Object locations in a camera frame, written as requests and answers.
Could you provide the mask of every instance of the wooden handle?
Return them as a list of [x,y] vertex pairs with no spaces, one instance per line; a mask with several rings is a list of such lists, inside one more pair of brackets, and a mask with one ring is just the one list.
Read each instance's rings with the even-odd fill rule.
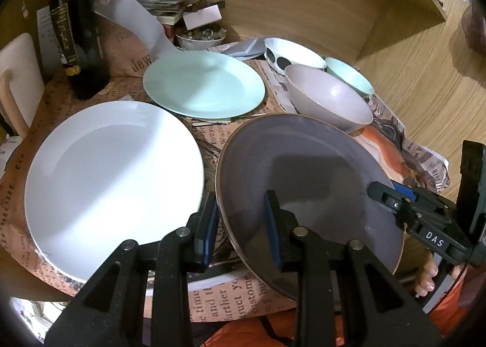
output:
[[12,79],[12,72],[5,70],[0,76],[0,102],[3,105],[8,118],[14,125],[14,129],[17,131],[20,137],[25,138],[29,133],[29,126],[25,122],[17,103],[15,102],[14,95],[10,90],[10,80]]

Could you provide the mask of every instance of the orange fabric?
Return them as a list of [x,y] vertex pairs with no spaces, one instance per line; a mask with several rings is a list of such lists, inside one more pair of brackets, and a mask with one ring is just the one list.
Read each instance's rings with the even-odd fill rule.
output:
[[[466,309],[458,305],[463,282],[461,281],[429,314],[430,319],[443,335],[452,331],[466,313]],[[295,311],[284,311],[267,316],[276,335],[293,338],[295,314]],[[335,329],[336,345],[343,345],[343,319],[340,315],[335,317]],[[267,335],[258,318],[230,321],[206,341],[205,345],[207,347],[227,347],[229,345],[232,347],[282,347],[279,341]]]

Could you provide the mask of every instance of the screw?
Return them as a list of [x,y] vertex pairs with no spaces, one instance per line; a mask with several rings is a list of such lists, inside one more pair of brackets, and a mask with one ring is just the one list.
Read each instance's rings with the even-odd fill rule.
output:
[[349,242],[349,246],[356,251],[362,250],[365,246],[361,240],[353,239]]
[[308,234],[308,230],[304,228],[303,226],[298,226],[293,230],[293,234],[298,236],[298,237],[304,237],[305,235]]
[[133,247],[135,247],[135,244],[137,244],[137,242],[135,240],[125,240],[122,244],[121,244],[121,247],[125,250],[125,251],[130,251]]
[[189,235],[189,233],[190,229],[187,226],[183,226],[176,230],[176,235],[178,235],[179,237],[186,237]]

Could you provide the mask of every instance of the dark gray plate with brown rim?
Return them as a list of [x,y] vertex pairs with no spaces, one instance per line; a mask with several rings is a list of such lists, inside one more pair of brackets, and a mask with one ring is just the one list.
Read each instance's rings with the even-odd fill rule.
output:
[[263,218],[273,189],[283,209],[324,239],[362,240],[394,272],[403,230],[366,195],[372,181],[392,186],[375,159],[347,134],[296,114],[252,119],[232,134],[216,171],[216,195],[231,242],[245,264],[279,293],[296,298],[297,275],[274,266]]

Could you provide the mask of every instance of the dark wine bottle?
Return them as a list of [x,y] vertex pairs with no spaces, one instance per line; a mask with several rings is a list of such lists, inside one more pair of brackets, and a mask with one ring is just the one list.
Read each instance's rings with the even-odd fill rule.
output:
[[96,30],[93,0],[50,0],[50,17],[61,62],[78,99],[89,99],[109,82]]

